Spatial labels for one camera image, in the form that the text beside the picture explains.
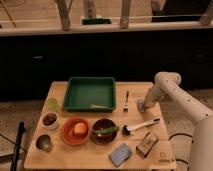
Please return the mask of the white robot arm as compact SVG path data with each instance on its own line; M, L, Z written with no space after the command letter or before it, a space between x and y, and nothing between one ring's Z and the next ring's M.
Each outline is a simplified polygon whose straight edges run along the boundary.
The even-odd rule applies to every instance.
M158 72L147 91L144 107L153 107L164 94L182 107L195 125L188 171L213 171L213 110L180 88L180 83L179 73Z

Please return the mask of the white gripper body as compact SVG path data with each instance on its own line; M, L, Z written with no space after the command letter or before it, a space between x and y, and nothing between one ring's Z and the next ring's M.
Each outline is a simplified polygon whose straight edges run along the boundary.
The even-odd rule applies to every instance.
M147 91L144 99L144 107L153 107L163 96L164 92L157 85L153 85Z

